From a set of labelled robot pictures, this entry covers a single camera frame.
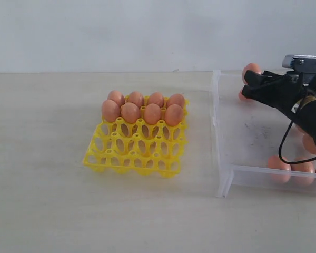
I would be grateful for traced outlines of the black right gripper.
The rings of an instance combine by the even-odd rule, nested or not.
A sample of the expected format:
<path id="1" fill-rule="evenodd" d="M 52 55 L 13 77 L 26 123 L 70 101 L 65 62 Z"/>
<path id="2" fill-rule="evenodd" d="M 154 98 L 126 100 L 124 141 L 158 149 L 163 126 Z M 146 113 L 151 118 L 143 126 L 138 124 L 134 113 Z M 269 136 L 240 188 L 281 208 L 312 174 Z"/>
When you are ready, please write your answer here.
<path id="1" fill-rule="evenodd" d="M 247 83 L 242 89 L 245 98 L 276 108 L 282 113 L 290 113 L 295 104 L 302 108 L 309 99 L 316 98 L 316 90 L 303 84 L 295 71 L 279 75 L 267 70 L 261 74 L 247 70 L 243 78 Z"/>

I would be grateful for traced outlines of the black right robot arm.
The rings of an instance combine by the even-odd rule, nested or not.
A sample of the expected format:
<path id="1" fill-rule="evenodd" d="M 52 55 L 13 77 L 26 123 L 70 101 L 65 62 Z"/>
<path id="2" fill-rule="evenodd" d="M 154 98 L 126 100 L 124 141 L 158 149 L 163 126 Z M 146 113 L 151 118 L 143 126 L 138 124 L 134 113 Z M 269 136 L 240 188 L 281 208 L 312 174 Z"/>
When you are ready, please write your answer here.
<path id="1" fill-rule="evenodd" d="M 304 130 L 316 145 L 316 74 L 287 71 L 284 75 L 247 70 L 242 94 L 275 108 Z"/>

